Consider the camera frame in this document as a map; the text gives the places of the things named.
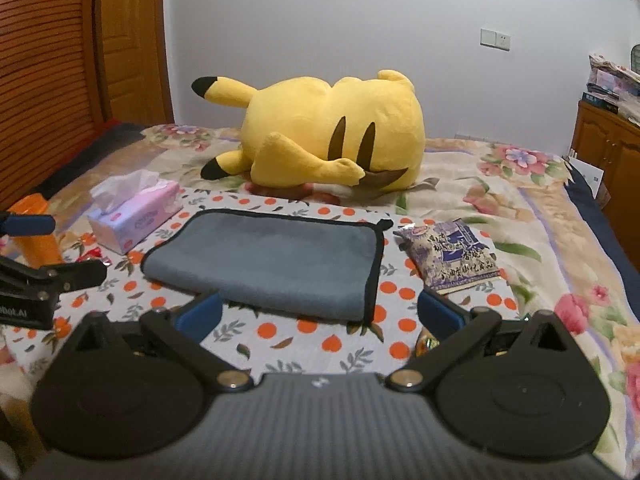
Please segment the metal screw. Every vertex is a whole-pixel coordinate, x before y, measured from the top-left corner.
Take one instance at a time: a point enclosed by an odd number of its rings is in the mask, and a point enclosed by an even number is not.
[[[155,306],[152,309],[153,312],[159,314],[164,319],[168,320],[171,317],[171,311],[165,306]]]
[[[389,377],[393,384],[397,384],[398,386],[404,386],[405,388],[411,388],[412,386],[417,386],[420,384],[424,377],[417,370],[396,370]]]
[[[245,386],[249,380],[251,380],[249,374],[240,370],[225,370],[218,374],[218,382],[231,389],[241,388]]]
[[[473,314],[473,316],[480,316],[480,314],[486,314],[490,310],[487,306],[475,306],[471,309],[471,314]]]

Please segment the navy blue bed edge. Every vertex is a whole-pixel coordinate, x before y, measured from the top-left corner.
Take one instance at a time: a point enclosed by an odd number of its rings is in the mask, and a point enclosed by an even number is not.
[[[620,246],[609,221],[593,199],[591,189],[585,179],[573,166],[571,176],[574,182],[569,182],[564,186],[569,199],[578,209],[582,219],[587,222],[607,256],[618,268],[631,310],[640,319],[640,274]]]

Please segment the orange cup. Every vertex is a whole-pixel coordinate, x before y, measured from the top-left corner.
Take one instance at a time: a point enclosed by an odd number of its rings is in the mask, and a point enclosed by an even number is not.
[[[23,215],[43,215],[47,213],[49,204],[40,193],[29,195],[19,200],[9,208],[11,213]],[[35,269],[45,266],[62,264],[62,254],[58,242],[53,234],[44,236],[16,236],[12,237],[15,245]]]

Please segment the wooden cabinet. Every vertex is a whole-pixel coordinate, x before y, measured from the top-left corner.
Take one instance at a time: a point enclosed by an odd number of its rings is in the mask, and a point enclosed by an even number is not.
[[[640,128],[580,101],[572,148],[604,170],[611,200],[603,209],[626,255],[640,269]]]
[[[93,0],[0,0],[0,210],[94,137],[104,118]]]

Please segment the yellow plush toy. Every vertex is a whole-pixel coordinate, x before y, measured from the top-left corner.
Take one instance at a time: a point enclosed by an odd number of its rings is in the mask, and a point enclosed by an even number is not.
[[[191,85],[207,101],[247,108],[241,147],[202,168],[216,180],[251,171],[259,186],[342,184],[383,190],[410,186],[424,151],[422,110],[414,85],[394,70],[334,86],[299,77],[256,90],[226,77]]]

